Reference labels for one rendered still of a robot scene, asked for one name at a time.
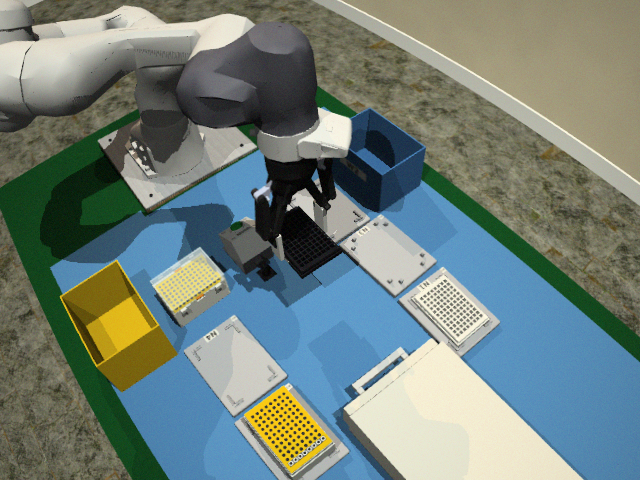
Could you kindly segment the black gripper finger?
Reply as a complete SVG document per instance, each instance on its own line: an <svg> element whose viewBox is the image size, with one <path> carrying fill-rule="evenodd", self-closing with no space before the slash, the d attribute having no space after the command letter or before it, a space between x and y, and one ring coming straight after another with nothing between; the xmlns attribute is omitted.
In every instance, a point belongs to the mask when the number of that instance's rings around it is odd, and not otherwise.
<svg viewBox="0 0 640 480"><path fill-rule="evenodd" d="M328 201L336 198L336 190L332 175L332 158L317 158L318 162L318 176L322 188L322 194L316 187L312 178L308 175L301 180L305 183L307 191L314 198L314 220L315 223L326 233L327 229L327 210L331 208Z"/></svg>
<svg viewBox="0 0 640 480"><path fill-rule="evenodd" d="M282 196L271 190L271 184L272 181L270 180L270 182L260 190L254 188L251 191L251 195L255 201L255 228L256 232L264 241L269 240L273 245L271 245L273 253L283 261L285 256L280 231L287 206L291 203L297 185L293 181L289 182L285 195ZM273 198L270 206L271 192Z"/></svg>

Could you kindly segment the blue bench mat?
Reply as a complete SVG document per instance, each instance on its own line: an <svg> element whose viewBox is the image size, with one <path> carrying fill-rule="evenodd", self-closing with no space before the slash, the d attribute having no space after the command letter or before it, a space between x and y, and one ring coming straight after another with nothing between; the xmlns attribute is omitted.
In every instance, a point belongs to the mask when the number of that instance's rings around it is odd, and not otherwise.
<svg viewBox="0 0 640 480"><path fill-rule="evenodd" d="M258 150L50 267L65 294L117 260L176 350L124 392L108 379L169 480L278 480L235 422L288 383L349 450L317 480L393 480L343 408L353 383L432 338L399 299L441 267L500 321L460 359L583 480L640 480L640 362L477 223L422 180L378 213L333 175L370 222L382 214L437 263L396 298L343 251L303 279L273 253L265 282L218 234L255 220L267 177ZM230 294L181 328L150 280L199 247ZM235 418L184 353L233 315L288 377Z"/></svg>

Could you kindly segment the blue open-top bin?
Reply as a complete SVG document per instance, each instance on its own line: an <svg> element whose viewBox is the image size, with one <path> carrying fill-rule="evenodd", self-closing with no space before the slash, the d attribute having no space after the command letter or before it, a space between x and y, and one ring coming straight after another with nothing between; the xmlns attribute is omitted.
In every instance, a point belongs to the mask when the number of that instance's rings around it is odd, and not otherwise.
<svg viewBox="0 0 640 480"><path fill-rule="evenodd" d="M426 147L372 108L350 120L351 146L332 174L381 213L420 186Z"/></svg>

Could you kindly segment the yellow open-top bin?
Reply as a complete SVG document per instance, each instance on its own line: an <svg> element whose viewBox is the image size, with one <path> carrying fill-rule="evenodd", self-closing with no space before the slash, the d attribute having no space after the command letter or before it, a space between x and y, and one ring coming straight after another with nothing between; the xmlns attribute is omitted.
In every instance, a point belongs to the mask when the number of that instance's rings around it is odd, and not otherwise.
<svg viewBox="0 0 640 480"><path fill-rule="evenodd" d="M95 366L121 392L178 355L117 260L60 298Z"/></svg>

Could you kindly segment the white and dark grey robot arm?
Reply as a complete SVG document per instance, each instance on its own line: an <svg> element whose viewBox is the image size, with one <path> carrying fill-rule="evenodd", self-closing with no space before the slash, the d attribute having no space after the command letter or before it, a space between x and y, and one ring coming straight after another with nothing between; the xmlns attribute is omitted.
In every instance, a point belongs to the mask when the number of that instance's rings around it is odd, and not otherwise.
<svg viewBox="0 0 640 480"><path fill-rule="evenodd" d="M125 148L148 179L201 162L197 125L254 123L249 135L280 162L348 154L352 121L317 106L314 53L291 24L255 25L234 14L167 24L133 6L34 23L23 2L0 0L0 132L38 115L76 115L135 71L140 121Z"/></svg>

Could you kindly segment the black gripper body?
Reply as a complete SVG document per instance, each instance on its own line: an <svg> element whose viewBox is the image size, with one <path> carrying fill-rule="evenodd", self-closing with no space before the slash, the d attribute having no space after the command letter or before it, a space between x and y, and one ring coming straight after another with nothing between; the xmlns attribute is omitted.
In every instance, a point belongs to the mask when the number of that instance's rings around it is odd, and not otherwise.
<svg viewBox="0 0 640 480"><path fill-rule="evenodd" d="M306 188L305 183L301 180L306 176L312 178L317 166L317 158L301 159L294 162L279 162L276 160L268 159L264 156L266 170L268 178L266 184L272 181L271 190L282 196L285 195L286 188L289 182L293 181L297 187L295 192L301 191ZM316 166L316 167L315 167Z"/></svg>

